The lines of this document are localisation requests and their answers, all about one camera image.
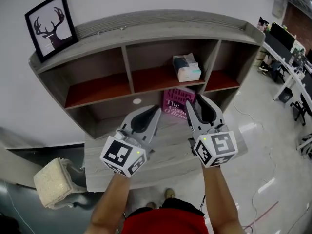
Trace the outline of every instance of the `book cover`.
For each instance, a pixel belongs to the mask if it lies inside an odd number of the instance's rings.
[[[189,88],[174,88],[165,90],[162,111],[181,119],[187,119],[185,112],[186,99],[194,102],[195,91]]]

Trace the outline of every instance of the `cushioned stool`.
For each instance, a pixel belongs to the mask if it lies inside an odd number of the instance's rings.
[[[70,160],[56,158],[34,176],[35,186],[44,207],[51,209],[64,206],[73,207],[72,203],[64,203],[62,200],[71,193],[87,191],[86,188],[76,185],[71,180],[67,167],[78,173],[83,173],[76,169]]]

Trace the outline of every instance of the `black shorts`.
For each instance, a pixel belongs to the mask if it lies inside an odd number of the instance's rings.
[[[204,213],[195,208],[194,205],[184,202],[183,200],[177,199],[177,198],[169,198],[166,199],[165,202],[162,204],[161,208],[174,208],[174,209],[180,209],[183,211],[195,213],[200,216],[204,216]],[[144,213],[147,211],[151,211],[153,208],[150,207],[142,207],[137,209],[136,211],[132,212],[128,217],[134,216],[139,213]]]

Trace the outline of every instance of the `person's right arm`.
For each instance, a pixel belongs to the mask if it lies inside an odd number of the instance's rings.
[[[206,205],[215,234],[245,233],[238,212],[220,167],[203,167]]]

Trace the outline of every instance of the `black trash can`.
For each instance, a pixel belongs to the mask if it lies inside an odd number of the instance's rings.
[[[290,100],[291,97],[293,97],[292,90],[290,88],[285,88],[284,91],[279,95],[278,99],[281,102],[286,103]]]

